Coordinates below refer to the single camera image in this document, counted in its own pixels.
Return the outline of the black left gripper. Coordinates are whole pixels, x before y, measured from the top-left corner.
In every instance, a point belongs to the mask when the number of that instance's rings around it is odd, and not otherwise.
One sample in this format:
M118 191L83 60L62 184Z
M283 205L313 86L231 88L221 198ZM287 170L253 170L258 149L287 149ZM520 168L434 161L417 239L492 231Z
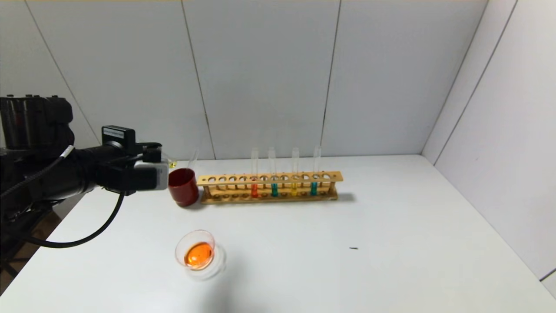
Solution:
M103 126L102 144L74 151L74 169L78 172L108 172L125 168L136 157L136 152L161 150L158 142L136 143L133 129Z

